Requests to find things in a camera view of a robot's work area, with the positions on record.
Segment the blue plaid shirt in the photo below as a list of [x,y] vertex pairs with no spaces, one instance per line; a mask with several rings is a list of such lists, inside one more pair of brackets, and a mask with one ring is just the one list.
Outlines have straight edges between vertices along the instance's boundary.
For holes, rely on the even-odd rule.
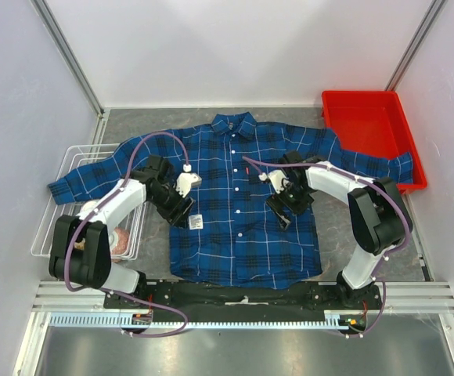
[[258,178],[249,159],[276,163],[287,152],[319,156],[338,168],[370,178],[413,180],[413,158],[393,159],[346,150],[330,129],[257,121],[251,114],[219,114],[204,125],[170,129],[161,136],[136,136],[114,153],[76,168],[49,185],[54,201],[68,204],[103,197],[128,168],[141,168],[152,155],[166,158],[175,172],[185,162],[202,178],[191,229],[169,232],[172,274],[222,286],[284,289],[322,272],[315,218],[311,210],[287,230],[265,203],[272,188]]

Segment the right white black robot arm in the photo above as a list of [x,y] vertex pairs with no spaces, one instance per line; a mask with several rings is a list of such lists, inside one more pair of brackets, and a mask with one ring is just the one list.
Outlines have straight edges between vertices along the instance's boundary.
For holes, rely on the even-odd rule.
[[355,250],[337,275],[334,294],[344,308],[355,307],[370,294],[381,263],[409,243],[413,222],[396,182],[389,177],[361,177],[321,157],[304,160],[291,151],[274,170],[260,173],[259,179],[274,190],[265,202],[283,230],[290,227],[292,216],[310,208],[316,191],[348,206]]

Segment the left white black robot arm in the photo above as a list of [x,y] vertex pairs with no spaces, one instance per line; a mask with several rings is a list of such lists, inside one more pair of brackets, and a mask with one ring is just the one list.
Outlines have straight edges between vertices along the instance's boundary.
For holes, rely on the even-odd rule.
[[169,225],[188,226],[195,203],[189,194],[202,179],[186,164],[173,180],[172,169],[168,160],[152,155],[144,167],[120,179],[94,208],[60,216],[52,236],[49,274],[68,278],[81,287],[121,291],[121,299],[132,308],[145,305],[149,296],[146,276],[111,261],[110,235],[146,202],[153,204]]

